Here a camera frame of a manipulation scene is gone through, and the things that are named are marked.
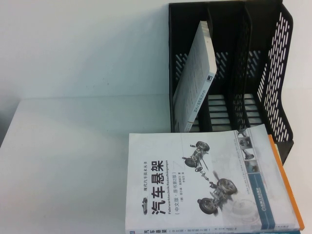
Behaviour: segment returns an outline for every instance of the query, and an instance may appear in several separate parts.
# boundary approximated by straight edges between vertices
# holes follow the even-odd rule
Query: book spine
[[[236,232],[223,232],[221,230],[212,230],[210,232],[203,231],[188,231],[187,229],[145,229],[145,230],[126,230],[126,234],[158,234],[158,233],[180,233],[180,234],[300,234],[300,231],[283,231],[283,232],[253,232],[253,233],[236,233]]]
[[[194,120],[196,119],[196,116],[199,112],[199,109],[201,107],[201,104],[203,103],[205,96],[208,93],[208,90],[211,86],[212,81],[215,78],[215,74],[213,73],[209,73],[208,77],[206,78],[206,80],[204,81],[204,84],[202,86],[202,89],[200,91],[200,94],[198,95],[198,98],[193,106],[193,111],[190,113],[189,117],[188,117],[188,122],[185,124],[184,127],[184,132],[188,133],[191,130],[191,127],[193,125]]]

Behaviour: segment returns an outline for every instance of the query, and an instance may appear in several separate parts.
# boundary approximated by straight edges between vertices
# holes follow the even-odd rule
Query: white wall
[[[20,98],[168,93],[168,2],[2,0],[0,142]],[[312,4],[285,4],[295,22],[285,86],[312,87]]]

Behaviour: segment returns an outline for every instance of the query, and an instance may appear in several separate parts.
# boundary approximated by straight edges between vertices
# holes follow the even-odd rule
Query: publisher logo
[[[207,81],[211,82],[212,80],[213,80],[213,77],[212,76],[208,76]]]

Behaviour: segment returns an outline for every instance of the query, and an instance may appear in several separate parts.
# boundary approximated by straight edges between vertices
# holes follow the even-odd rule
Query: stacked book
[[[126,234],[288,234],[303,228],[264,125],[130,134]]]

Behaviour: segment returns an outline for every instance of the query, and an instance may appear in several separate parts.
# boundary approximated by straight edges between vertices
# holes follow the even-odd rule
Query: book cover
[[[215,52],[207,22],[201,21],[174,95],[177,132],[190,131],[216,71]]]
[[[298,231],[283,179],[264,125],[130,134],[126,233]]]

